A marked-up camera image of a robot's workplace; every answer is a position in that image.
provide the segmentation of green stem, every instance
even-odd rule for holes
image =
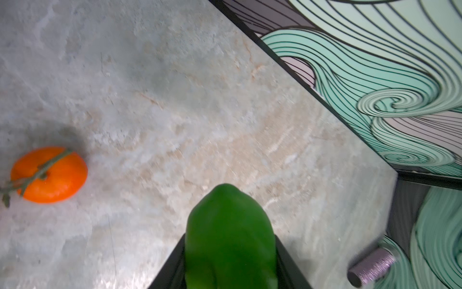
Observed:
[[[43,179],[44,176],[46,176],[46,173],[47,171],[55,164],[57,163],[59,160],[67,157],[68,155],[70,155],[72,153],[72,150],[70,149],[65,149],[62,153],[60,153],[59,155],[55,156],[54,158],[50,159],[49,161],[47,161],[46,163],[42,164],[42,165],[39,165],[38,166],[38,171],[31,177],[28,177],[28,178],[21,178],[21,179],[17,179],[17,180],[14,180],[14,181],[10,181],[6,184],[6,187],[5,188],[0,188],[0,195],[8,195],[9,193],[11,193],[12,191],[17,191],[17,190],[21,190],[21,197],[24,196],[24,193],[27,189],[27,187],[32,184],[33,181],[35,181],[36,179],[38,178],[41,178]]]

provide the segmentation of purple cylinder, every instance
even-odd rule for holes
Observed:
[[[396,258],[388,250],[378,248],[348,271],[348,281],[354,287],[361,288],[385,276],[395,261]]]

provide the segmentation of tomato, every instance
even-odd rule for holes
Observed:
[[[32,178],[47,162],[64,154],[51,167],[33,180],[23,197],[35,203],[55,203],[73,196],[83,186],[88,175],[85,161],[75,152],[65,153],[61,147],[46,147],[32,151],[20,158],[11,169],[11,181]]]

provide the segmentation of decorative wallpaper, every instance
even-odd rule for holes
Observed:
[[[398,183],[382,245],[399,260],[374,288],[462,288],[461,220],[461,191]]]
[[[394,168],[462,177],[462,0],[224,0]]]

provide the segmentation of green bell pepper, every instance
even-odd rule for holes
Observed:
[[[263,208],[231,184],[216,186],[186,226],[188,289],[277,289],[276,241]]]

